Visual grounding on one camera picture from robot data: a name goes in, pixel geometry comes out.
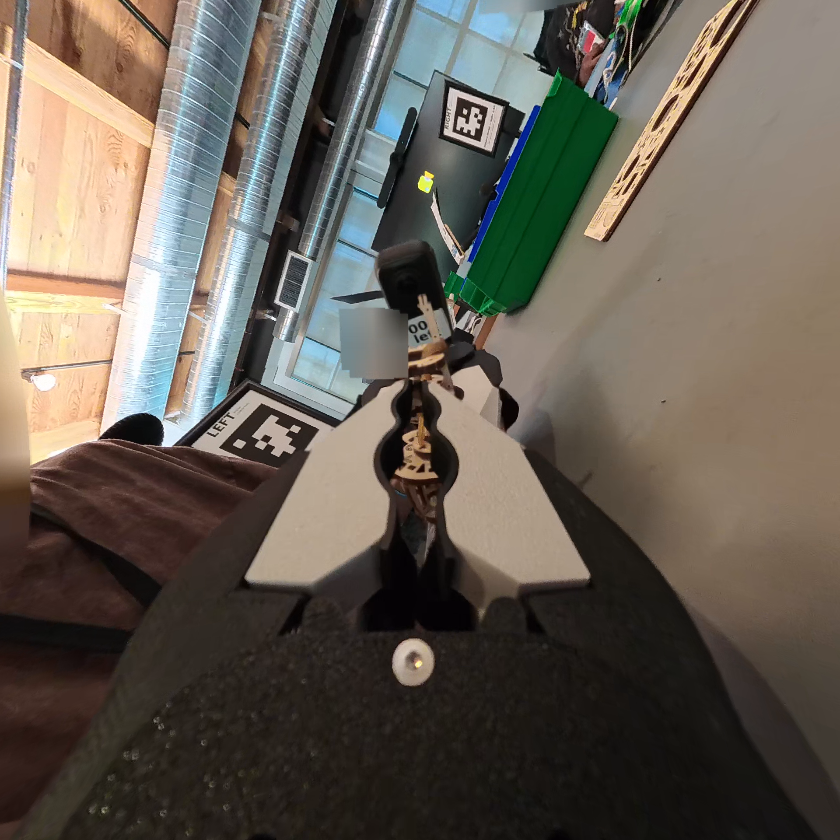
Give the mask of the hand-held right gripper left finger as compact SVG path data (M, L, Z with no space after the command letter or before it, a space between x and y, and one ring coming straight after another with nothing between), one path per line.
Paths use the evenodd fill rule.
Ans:
M396 426L395 383L308 451L245 581L282 592L376 592L382 542L393 530L377 460Z

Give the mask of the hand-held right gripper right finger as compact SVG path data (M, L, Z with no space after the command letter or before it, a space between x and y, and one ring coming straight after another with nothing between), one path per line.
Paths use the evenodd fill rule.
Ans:
M453 451L438 535L455 553L454 587L479 614L501 597L584 587L591 574L520 444L439 384L431 430Z

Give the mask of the long thin wooden rod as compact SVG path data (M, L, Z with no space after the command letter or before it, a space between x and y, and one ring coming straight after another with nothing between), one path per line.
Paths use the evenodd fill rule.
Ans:
M422 380L430 382L435 376L445 390L458 399L463 398L463 392L454 383L446 361L446 342L438 327L435 310L424 294L417 296L417 305L427 323L430 334L429 341L420 347L419 360L415 362L415 370L419 371Z

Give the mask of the wooden model assembly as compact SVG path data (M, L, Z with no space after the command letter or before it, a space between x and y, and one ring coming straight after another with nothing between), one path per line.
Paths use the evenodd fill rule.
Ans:
M462 398L446 361L447 343L431 339L408 351L408 382L412 387L411 412L403 430L403 462L392 486L412 504L416 515L433 526L437 521L439 477L432 468L432 441L424 420L422 385L435 382Z

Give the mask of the wooden sheet of model parts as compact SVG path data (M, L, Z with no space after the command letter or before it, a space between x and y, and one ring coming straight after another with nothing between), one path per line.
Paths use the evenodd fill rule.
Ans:
M731 1L700 31L596 209L585 237L606 242L613 236L757 5L757 1Z

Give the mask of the black framed window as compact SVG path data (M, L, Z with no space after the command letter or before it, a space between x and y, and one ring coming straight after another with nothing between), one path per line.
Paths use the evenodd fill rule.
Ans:
M351 305L336 297L379 289L373 239L383 210L375 200L408 110L422 105L440 71L528 114L550 85L534 53L542 26L543 12L526 11L519 2L493 8L476 1L406 3L318 258L307 320L278 369L307 395L351 402L362 390L362 380L341 369L340 311Z

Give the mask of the black box with marker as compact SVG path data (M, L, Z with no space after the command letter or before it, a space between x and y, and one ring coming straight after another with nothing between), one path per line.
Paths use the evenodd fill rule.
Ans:
M404 166L386 208L382 209L371 245L374 252L380 253L410 240L423 240L435 253L444 279L466 257L525 120L524 113L509 103L493 158L440 140L446 77L452 79L434 71L423 103L417 108ZM417 179L424 171L435 176L431 195L417 189Z

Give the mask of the framed white tag board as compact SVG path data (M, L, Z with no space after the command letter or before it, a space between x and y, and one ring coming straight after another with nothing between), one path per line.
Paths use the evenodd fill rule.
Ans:
M175 445L279 468L339 424L337 418L246 380Z

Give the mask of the white air vent grille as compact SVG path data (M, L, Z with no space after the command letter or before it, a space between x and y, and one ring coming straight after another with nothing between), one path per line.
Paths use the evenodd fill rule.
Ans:
M280 272L274 305L290 312L299 313L302 299L309 288L314 266L315 263L312 259L300 255L296 251L288 251Z

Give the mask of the green plastic bin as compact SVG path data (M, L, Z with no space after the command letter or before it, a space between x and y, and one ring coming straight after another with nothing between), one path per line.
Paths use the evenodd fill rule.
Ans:
M488 207L465 276L447 297L481 316L527 306L617 124L617 115L556 73L519 139L516 163Z

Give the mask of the black rounded object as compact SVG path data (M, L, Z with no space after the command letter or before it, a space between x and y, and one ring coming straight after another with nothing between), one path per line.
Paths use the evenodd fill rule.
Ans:
M101 432L99 440L119 440L137 445L161 446L165 438L162 420L149 413L128 415Z

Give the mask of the person's brown shirt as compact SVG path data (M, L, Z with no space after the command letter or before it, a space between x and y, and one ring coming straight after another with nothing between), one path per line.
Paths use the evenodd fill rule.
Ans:
M131 634L151 585L172 580L277 469L189 447L97 440L31 471L38 512L26 546L2 561L2 615ZM120 655L2 640L2 824L23 817L86 733Z

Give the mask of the grey metal conduit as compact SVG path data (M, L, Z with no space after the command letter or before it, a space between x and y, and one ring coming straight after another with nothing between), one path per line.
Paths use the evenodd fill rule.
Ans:
M16 1L11 44L7 57L8 81L3 135L1 184L1 288L7 288L8 256L14 201L14 176L17 159L18 121L25 76L25 51L28 36L29 1Z

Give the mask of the medium silver ventilation duct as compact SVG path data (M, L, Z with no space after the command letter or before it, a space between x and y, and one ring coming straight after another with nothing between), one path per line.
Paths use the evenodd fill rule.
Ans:
M197 424L228 393L335 6L279 2L272 19L205 323L187 377L183 428Z

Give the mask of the wide silver ventilation duct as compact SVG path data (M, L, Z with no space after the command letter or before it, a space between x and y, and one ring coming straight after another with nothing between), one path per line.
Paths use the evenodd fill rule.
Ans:
M154 126L101 425L165 414L258 1L181 1Z

